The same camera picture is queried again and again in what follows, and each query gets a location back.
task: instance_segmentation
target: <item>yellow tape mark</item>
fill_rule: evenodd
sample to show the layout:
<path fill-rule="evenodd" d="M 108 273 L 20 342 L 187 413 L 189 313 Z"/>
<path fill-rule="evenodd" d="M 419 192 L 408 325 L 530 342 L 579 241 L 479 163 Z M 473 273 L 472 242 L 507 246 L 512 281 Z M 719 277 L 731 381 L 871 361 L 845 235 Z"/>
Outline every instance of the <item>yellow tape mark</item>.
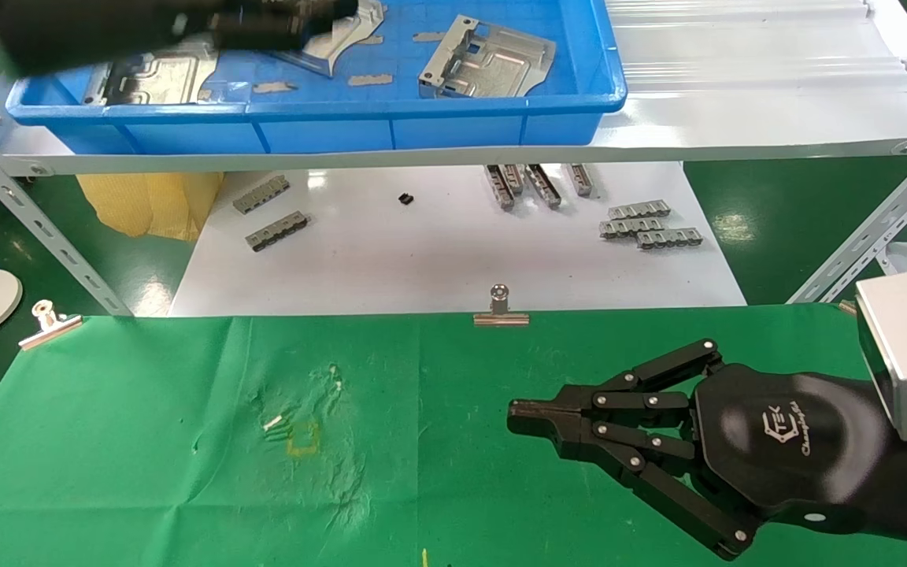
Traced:
<path fill-rule="evenodd" d="M 305 457 L 307 455 L 316 455 L 317 448 L 320 445 L 320 425 L 317 422 L 307 422 L 305 424 L 296 424 L 296 428 L 306 428 L 309 433 L 309 444 L 296 447 L 293 444 L 292 431 L 285 438 L 285 452 L 292 457 Z"/>

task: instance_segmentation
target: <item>robotic arm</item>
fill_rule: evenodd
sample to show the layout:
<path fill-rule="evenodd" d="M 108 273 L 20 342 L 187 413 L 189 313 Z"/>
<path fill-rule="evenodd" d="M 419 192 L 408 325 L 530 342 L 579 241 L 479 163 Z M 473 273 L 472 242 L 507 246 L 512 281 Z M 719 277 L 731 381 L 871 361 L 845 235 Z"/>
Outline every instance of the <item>robotic arm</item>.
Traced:
<path fill-rule="evenodd" d="M 301 50 L 357 0 L 0 0 L 0 69 L 39 75 L 211 35 L 225 50 Z"/>
<path fill-rule="evenodd" d="M 872 380 L 763 373 L 702 339 L 604 384 L 516 399 L 510 431 L 597 464 L 727 560 L 771 521 L 907 539 L 907 273 L 857 289 Z M 698 376 L 691 397 L 665 391 Z"/>

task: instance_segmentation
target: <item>stamped metal bracket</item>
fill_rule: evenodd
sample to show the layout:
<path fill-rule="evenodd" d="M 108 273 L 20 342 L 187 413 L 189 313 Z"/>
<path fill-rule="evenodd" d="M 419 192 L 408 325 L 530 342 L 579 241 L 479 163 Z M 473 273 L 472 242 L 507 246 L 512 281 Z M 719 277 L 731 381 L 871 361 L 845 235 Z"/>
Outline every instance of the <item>stamped metal bracket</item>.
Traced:
<path fill-rule="evenodd" d="M 418 76 L 418 92 L 428 99 L 522 97 L 547 79 L 554 58 L 555 42 L 458 15 Z"/>
<path fill-rule="evenodd" d="M 83 104 L 197 103 L 202 84 L 216 71 L 219 50 L 207 42 L 184 42 L 152 54 L 97 65 Z"/>

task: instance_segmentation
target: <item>blue plastic tray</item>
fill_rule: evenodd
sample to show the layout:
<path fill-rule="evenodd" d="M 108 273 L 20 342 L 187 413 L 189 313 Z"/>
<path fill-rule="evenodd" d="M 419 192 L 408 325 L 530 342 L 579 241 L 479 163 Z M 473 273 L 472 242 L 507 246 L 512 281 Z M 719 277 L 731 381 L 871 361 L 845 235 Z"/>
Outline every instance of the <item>blue plastic tray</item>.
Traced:
<path fill-rule="evenodd" d="M 205 82 L 217 104 L 80 104 L 91 69 L 16 83 L 7 111 L 47 126 L 76 154 L 321 154 L 479 145 L 582 145 L 601 117 L 625 103 L 622 65 L 604 0 L 390 0 L 376 35 L 350 47 L 335 78 L 267 54 L 222 54 Z M 421 99 L 418 75 L 458 14 L 557 43 L 547 80 L 525 97 Z M 390 85 L 350 87 L 349 76 L 393 75 Z M 285 80 L 299 88 L 255 94 Z"/>

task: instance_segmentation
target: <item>green table cover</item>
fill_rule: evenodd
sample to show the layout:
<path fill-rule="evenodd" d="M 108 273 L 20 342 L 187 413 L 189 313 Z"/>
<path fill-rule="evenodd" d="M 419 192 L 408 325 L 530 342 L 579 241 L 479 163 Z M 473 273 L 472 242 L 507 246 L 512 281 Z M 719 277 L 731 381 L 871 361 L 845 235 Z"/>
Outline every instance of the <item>green table cover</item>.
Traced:
<path fill-rule="evenodd" d="M 830 306 L 89 318 L 0 385 L 0 566 L 720 565 L 597 467 L 511 435 L 507 402 L 703 337 L 864 378 L 854 327 Z M 738 560 L 832 562 L 907 564 L 907 543 L 768 525 Z"/>

